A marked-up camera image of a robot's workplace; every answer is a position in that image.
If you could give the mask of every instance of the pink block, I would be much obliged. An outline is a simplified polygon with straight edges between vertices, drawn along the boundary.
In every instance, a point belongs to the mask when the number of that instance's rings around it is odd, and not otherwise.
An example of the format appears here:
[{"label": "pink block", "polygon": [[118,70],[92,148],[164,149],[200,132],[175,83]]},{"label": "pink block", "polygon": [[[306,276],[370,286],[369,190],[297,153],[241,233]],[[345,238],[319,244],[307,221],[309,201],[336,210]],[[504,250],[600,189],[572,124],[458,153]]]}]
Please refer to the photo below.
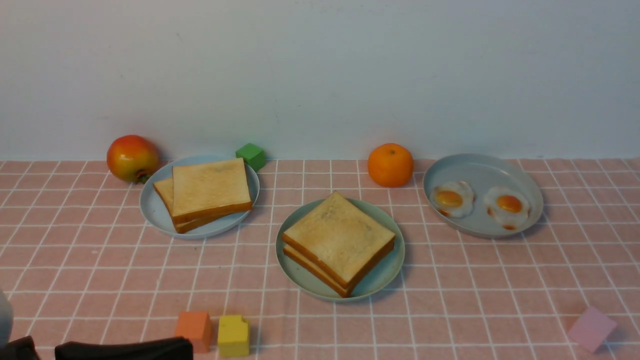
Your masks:
[{"label": "pink block", "polygon": [[616,326],[618,324],[615,321],[595,307],[590,306],[575,322],[567,335],[578,345],[593,353],[607,339]]}]

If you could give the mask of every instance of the orange block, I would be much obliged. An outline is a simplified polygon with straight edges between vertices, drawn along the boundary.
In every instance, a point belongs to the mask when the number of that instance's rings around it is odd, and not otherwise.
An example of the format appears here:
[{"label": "orange block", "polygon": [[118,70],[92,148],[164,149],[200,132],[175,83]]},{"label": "orange block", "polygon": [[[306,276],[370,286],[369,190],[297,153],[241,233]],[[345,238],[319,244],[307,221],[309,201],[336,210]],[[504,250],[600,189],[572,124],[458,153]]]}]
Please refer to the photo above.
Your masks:
[{"label": "orange block", "polygon": [[178,316],[175,335],[188,339],[193,344],[193,352],[209,352],[213,325],[207,311],[183,311]]}]

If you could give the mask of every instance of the toy block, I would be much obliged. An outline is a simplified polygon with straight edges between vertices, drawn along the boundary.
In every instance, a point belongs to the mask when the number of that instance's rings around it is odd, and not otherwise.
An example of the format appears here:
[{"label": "toy block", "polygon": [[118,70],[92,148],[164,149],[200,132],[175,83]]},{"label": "toy block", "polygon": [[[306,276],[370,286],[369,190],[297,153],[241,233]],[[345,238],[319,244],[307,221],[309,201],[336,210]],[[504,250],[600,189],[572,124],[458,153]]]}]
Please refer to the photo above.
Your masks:
[{"label": "toy block", "polygon": [[244,159],[244,162],[255,171],[267,165],[267,157],[264,154],[264,150],[252,143],[248,143],[236,151],[236,157]]},{"label": "toy block", "polygon": [[218,325],[218,353],[221,357],[249,355],[249,321],[242,315],[227,315]]},{"label": "toy block", "polygon": [[183,311],[175,326],[175,335],[188,339],[193,345],[193,352],[204,354],[209,352],[213,325],[207,311]]},{"label": "toy block", "polygon": [[591,306],[573,324],[567,336],[593,353],[617,325],[615,321]]}]

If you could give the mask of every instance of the toast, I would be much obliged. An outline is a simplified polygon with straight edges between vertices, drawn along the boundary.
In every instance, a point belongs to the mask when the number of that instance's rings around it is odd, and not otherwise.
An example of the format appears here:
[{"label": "toast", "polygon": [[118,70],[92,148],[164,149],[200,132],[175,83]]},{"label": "toast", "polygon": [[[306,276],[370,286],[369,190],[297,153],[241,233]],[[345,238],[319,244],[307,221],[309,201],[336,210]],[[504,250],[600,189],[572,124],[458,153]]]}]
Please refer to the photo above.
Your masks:
[{"label": "toast", "polygon": [[344,289],[355,285],[394,249],[396,234],[333,192],[288,228],[283,241]]},{"label": "toast", "polygon": [[284,245],[284,247],[282,248],[282,252],[284,252],[284,254],[287,257],[289,257],[290,259],[298,263],[298,265],[305,268],[311,274],[314,274],[315,277],[320,279],[320,281],[322,281],[323,283],[327,284],[331,289],[337,292],[338,295],[340,295],[341,297],[351,296],[351,292],[353,291],[355,286],[352,286],[348,289],[343,288],[342,286],[340,286],[340,284],[335,282],[329,275],[327,275],[326,272],[324,272],[324,270],[322,270],[319,266],[313,264],[311,261],[307,260],[303,254],[300,254],[298,251],[296,251],[296,249],[292,248],[288,244]]},{"label": "toast", "polygon": [[173,222],[173,227],[175,228],[175,232],[179,234],[185,234],[189,231],[196,229],[200,226],[206,225],[210,222],[213,222],[221,217],[224,217],[228,214],[224,215],[211,215],[208,217],[202,217],[196,220],[192,220],[189,222],[176,222],[173,219],[173,179],[168,178],[160,181],[154,182],[154,190],[160,196],[160,199],[164,203],[167,211],[169,212],[169,216],[171,217],[171,221]]},{"label": "toast", "polygon": [[173,171],[173,219],[178,223],[253,208],[244,159],[183,165]]}]

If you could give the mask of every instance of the yellow block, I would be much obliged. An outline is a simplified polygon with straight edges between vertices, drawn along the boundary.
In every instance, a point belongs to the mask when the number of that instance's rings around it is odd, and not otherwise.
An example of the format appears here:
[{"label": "yellow block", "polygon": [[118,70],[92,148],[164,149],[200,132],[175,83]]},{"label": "yellow block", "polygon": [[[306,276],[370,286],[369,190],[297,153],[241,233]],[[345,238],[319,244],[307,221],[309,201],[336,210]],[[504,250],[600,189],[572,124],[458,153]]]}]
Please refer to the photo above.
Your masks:
[{"label": "yellow block", "polygon": [[242,315],[222,316],[218,324],[218,353],[221,357],[249,355],[249,321]]}]

